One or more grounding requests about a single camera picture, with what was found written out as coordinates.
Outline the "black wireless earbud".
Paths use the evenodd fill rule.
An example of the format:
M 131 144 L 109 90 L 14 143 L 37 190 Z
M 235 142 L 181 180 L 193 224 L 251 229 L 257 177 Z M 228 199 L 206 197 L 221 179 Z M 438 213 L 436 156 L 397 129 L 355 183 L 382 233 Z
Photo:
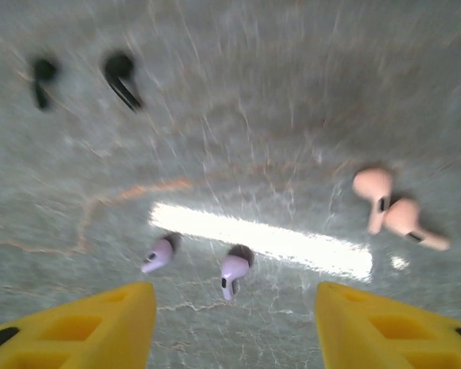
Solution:
M 142 101 L 134 80 L 134 70 L 133 58 L 121 50 L 112 52 L 102 68 L 104 79 L 112 91 L 132 111 L 139 111 Z
M 49 88 L 58 77 L 59 70 L 60 65 L 54 55 L 37 55 L 31 61 L 31 92 L 35 107 L 40 111 L 51 107 Z

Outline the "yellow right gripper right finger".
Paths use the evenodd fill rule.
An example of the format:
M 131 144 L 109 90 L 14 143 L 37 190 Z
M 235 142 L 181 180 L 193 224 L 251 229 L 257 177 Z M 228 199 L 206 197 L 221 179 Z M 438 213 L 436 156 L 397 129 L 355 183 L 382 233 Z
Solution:
M 461 369 L 461 321 L 325 281 L 315 320 L 325 369 Z

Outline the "pink wireless earbud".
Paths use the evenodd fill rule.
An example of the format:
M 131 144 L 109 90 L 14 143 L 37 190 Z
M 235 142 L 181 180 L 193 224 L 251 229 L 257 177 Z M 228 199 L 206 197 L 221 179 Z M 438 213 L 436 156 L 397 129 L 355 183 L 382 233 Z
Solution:
M 370 234 L 378 234 L 390 206 L 393 176 L 382 168 L 368 168 L 355 175 L 352 188 L 357 196 L 370 202 L 367 230 Z
M 426 248 L 445 251 L 450 248 L 450 241 L 445 236 L 427 231 L 420 224 L 420 207 L 418 202 L 401 198 L 391 205 L 383 219 L 384 227 L 404 238 Z

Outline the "purple wireless earbud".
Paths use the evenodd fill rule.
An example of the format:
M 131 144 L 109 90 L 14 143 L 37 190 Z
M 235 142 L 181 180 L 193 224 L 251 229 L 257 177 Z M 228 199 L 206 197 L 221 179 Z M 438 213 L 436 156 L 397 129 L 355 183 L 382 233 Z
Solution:
M 221 289 L 226 301 L 234 299 L 235 281 L 243 278 L 254 263 L 253 251 L 245 245 L 236 244 L 221 262 Z
M 148 274 L 167 266 L 176 255 L 181 243 L 181 234 L 172 232 L 153 243 L 141 265 L 141 272 Z

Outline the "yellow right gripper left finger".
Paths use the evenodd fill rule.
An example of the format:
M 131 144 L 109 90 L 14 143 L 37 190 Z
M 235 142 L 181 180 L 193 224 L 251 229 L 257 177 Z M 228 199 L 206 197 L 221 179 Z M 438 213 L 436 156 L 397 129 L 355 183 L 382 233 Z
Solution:
M 0 325 L 0 369 L 146 369 L 156 321 L 139 281 Z

